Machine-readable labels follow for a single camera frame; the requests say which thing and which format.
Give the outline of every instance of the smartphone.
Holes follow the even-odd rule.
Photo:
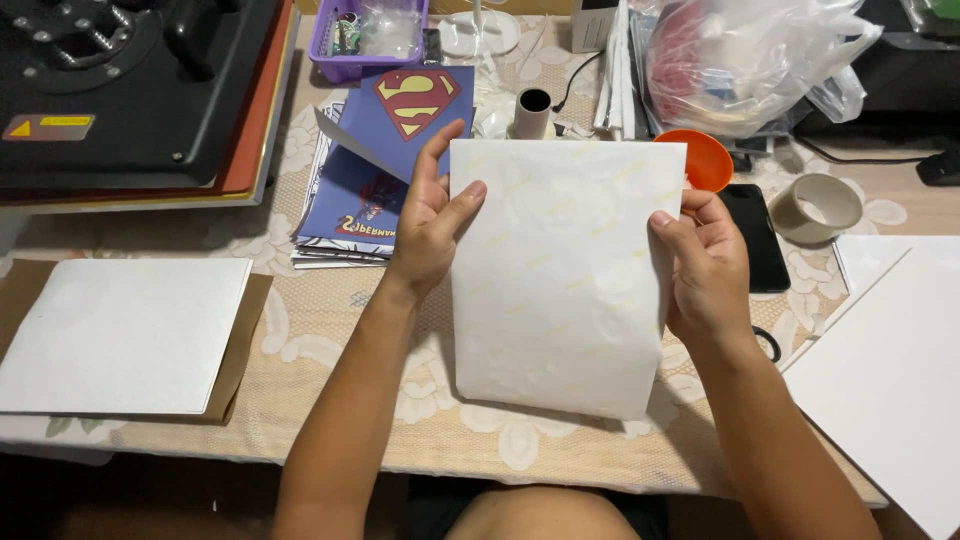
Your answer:
[[[763,192],[754,184],[730,184],[717,193],[747,242],[750,292],[783,292],[790,288],[780,243],[770,222]]]

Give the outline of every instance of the cardboard tube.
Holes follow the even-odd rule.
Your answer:
[[[811,215],[803,202],[817,208]],[[784,238],[798,244],[826,242],[857,224],[863,203],[850,186],[826,174],[803,175],[770,203],[770,220]]]
[[[527,88],[516,97],[513,138],[540,140],[550,121],[550,94]]]

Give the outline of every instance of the purple basket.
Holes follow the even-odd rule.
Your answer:
[[[426,27],[426,10],[429,6],[428,0],[417,0],[417,7],[420,9],[420,28]],[[423,33],[420,33],[420,39],[417,42],[417,52],[407,60],[398,60],[394,57],[365,57],[365,56],[340,56],[329,57],[324,54],[327,42],[333,39],[333,33],[329,31],[333,23],[333,10],[337,9],[339,13],[354,12],[360,13],[360,0],[321,0],[320,8],[317,11],[317,22],[313,25],[313,36],[310,38],[310,49],[307,55],[324,74],[326,79],[337,85],[343,81],[355,81],[360,79],[360,71],[365,65],[407,65],[417,63],[423,56]]]

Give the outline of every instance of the red s shield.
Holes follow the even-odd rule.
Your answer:
[[[399,69],[377,79],[373,93],[403,142],[409,142],[440,116],[460,86],[445,69]]]

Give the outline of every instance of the orange lid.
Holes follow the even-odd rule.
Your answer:
[[[686,143],[686,179],[696,189],[720,191],[733,177],[733,160],[720,141],[696,130],[672,130],[654,142]]]

